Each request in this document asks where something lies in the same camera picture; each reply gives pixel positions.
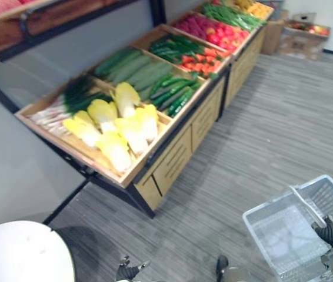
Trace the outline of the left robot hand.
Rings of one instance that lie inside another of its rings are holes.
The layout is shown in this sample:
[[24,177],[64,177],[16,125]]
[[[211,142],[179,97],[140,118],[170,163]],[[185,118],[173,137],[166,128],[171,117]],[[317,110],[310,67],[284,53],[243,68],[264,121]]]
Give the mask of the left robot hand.
[[150,263],[150,261],[145,261],[141,264],[130,266],[129,255],[123,256],[115,274],[115,281],[133,281]]

